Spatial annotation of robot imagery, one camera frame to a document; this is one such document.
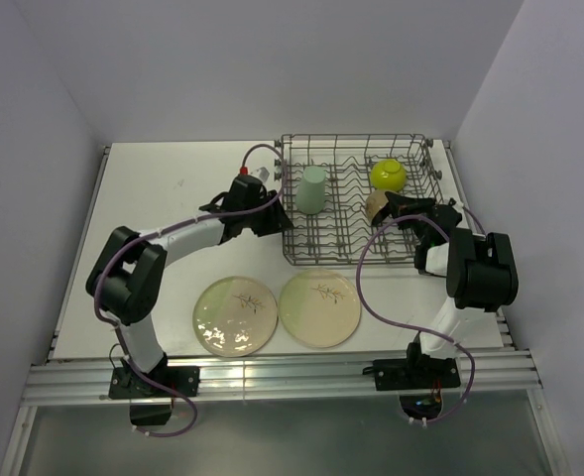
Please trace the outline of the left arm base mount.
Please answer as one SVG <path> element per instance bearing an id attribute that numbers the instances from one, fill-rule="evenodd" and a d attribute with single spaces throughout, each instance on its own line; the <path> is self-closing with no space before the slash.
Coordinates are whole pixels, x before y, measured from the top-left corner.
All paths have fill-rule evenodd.
<path id="1" fill-rule="evenodd" d="M 111 401 L 129 402 L 129 419 L 136 427 L 166 425 L 174 416 L 175 404 L 189 406 L 198 393 L 200 369 L 196 366 L 168 366 L 141 377 L 127 364 L 112 371 L 108 390 Z"/>

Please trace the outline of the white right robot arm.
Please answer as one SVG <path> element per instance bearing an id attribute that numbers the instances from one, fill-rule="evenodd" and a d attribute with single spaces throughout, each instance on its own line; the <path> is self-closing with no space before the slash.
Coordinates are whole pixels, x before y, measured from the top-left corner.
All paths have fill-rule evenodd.
<path id="1" fill-rule="evenodd" d="M 420 331 L 407 350 L 406 380 L 422 387 L 457 354 L 456 345 L 474 325 L 473 308 L 495 312 L 511 304 L 519 278 L 510 237 L 475 234 L 460 223 L 451 204 L 433 198 L 411 198 L 387 192 L 384 215 L 403 218 L 401 230 L 411 230 L 418 244 L 414 267 L 422 275 L 443 277 L 447 298 L 433 320 L 433 333 Z"/>

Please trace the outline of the cream plate with branch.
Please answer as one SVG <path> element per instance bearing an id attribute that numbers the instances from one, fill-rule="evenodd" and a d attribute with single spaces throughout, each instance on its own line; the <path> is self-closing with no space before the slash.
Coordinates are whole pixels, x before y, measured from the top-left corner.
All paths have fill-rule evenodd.
<path id="1" fill-rule="evenodd" d="M 279 296 L 283 327 L 309 348 L 332 348 L 348 340 L 357 330 L 361 313 L 355 285 L 326 269 L 298 273 Z"/>
<path id="2" fill-rule="evenodd" d="M 270 289 L 248 277 L 231 276 L 208 286 L 192 312 L 194 335 L 208 352 L 227 358 L 250 355 L 273 336 L 278 304 Z"/>

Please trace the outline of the lime green bowl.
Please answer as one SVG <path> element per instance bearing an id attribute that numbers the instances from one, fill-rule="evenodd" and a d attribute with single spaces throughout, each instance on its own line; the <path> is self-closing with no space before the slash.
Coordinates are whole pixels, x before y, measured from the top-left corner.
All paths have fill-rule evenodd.
<path id="1" fill-rule="evenodd" d="M 397 159 L 383 159 L 374 164 L 370 172 L 370 184 L 376 189 L 399 192 L 407 184 L 407 171 Z"/>

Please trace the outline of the black bowl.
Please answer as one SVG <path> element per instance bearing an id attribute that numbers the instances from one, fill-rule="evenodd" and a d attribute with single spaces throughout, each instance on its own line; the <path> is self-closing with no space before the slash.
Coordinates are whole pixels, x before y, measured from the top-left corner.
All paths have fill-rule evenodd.
<path id="1" fill-rule="evenodd" d="M 388 191 L 376 189 L 366 198 L 364 212 L 372 226 L 379 226 L 389 215 Z"/>

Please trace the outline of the aluminium rail frame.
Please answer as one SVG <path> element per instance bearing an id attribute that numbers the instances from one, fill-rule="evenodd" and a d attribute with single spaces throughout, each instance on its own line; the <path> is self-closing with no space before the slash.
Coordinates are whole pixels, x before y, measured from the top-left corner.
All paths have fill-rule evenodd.
<path id="1" fill-rule="evenodd" d="M 312 353 L 179 358 L 172 367 L 200 370 L 199 402 L 367 397 L 374 379 L 363 373 L 374 360 L 401 358 L 403 352 Z M 529 351 L 510 347 L 472 353 L 474 392 L 534 390 L 542 387 Z M 22 407 L 113 405 L 107 397 L 112 366 L 106 359 L 51 362 L 33 367 L 20 399 Z"/>

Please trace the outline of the pale green plastic cup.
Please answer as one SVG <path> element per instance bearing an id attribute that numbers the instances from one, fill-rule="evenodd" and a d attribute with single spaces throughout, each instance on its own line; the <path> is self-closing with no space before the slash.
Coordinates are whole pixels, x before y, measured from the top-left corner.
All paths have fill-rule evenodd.
<path id="1" fill-rule="evenodd" d="M 306 167 L 295 194 L 296 208 L 307 215 L 319 213 L 325 205 L 326 171 L 318 166 Z"/>

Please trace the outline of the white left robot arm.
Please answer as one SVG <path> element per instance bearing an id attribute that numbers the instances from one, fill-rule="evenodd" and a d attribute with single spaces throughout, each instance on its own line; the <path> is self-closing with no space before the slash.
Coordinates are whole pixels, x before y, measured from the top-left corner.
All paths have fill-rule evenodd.
<path id="1" fill-rule="evenodd" d="M 249 229 L 257 237 L 292 228 L 281 190 L 267 190 L 251 175 L 236 176 L 230 188 L 198 208 L 198 214 L 155 231 L 126 226 L 113 230 L 86 281 L 98 320 L 116 332 L 132 385 L 145 396 L 168 382 L 168 357 L 159 344 L 152 311 L 165 269 L 190 254 L 222 245 Z"/>

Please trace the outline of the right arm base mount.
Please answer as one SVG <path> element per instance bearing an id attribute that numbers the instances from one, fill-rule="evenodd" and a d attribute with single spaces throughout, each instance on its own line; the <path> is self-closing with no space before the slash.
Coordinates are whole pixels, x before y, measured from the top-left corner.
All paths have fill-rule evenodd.
<path id="1" fill-rule="evenodd" d="M 374 360 L 362 374 L 373 377 L 378 392 L 415 391 L 415 394 L 401 396 L 400 405 L 408 417 L 420 421 L 439 417 L 443 408 L 442 391 L 461 385 L 455 360 L 426 355 Z"/>

